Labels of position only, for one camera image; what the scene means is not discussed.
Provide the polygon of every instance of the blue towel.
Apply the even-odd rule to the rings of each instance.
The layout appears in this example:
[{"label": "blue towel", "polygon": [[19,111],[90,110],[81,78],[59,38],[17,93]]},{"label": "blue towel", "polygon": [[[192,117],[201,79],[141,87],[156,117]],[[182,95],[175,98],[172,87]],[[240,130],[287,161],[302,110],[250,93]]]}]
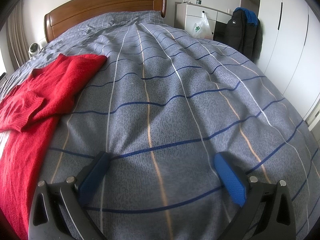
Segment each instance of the blue towel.
[{"label": "blue towel", "polygon": [[253,11],[250,11],[246,8],[238,7],[234,11],[243,10],[245,12],[245,15],[247,17],[248,23],[253,23],[254,26],[258,26],[258,18],[256,14]]}]

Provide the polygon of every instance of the gray plaid duvet cover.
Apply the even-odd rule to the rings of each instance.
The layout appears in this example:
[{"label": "gray plaid duvet cover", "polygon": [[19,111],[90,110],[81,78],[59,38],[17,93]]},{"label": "gray plaid duvet cover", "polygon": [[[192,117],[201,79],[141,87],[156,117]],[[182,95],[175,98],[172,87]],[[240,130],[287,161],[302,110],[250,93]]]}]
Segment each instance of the gray plaid duvet cover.
[{"label": "gray plaid duvet cover", "polygon": [[310,231],[320,215],[318,145],[242,54],[165,25],[155,11],[107,13],[50,42],[7,80],[0,96],[59,53],[108,60],[61,118],[39,179],[63,181],[99,151],[111,153],[86,207],[108,239],[217,239],[238,210],[212,164],[221,151],[260,181],[284,179],[297,239]]}]

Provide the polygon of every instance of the plastic bag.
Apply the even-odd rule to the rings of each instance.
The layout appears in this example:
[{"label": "plastic bag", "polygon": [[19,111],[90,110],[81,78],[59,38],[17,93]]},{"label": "plastic bag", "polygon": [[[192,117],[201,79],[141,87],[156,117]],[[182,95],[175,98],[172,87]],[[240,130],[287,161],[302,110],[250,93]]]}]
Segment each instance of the plastic bag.
[{"label": "plastic bag", "polygon": [[212,32],[204,11],[202,11],[201,21],[193,25],[191,36],[196,39],[212,40]]}]

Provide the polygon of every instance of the headboard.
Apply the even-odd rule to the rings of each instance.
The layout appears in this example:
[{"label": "headboard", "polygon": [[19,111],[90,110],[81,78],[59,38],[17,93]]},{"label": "headboard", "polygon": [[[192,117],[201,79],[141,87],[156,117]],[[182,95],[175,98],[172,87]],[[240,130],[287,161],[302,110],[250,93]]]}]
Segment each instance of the headboard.
[{"label": "headboard", "polygon": [[71,0],[44,16],[44,33],[52,41],[69,28],[92,17],[120,11],[161,11],[165,16],[167,0]]}]

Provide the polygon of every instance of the black jacket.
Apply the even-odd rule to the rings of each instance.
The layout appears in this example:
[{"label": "black jacket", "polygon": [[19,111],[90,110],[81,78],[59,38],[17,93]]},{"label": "black jacket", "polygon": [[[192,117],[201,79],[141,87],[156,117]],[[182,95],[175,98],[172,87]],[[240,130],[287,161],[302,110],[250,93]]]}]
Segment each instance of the black jacket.
[{"label": "black jacket", "polygon": [[258,20],[258,26],[255,27],[254,24],[247,23],[244,11],[234,12],[227,23],[224,43],[255,61],[259,58],[262,45],[260,21]]}]

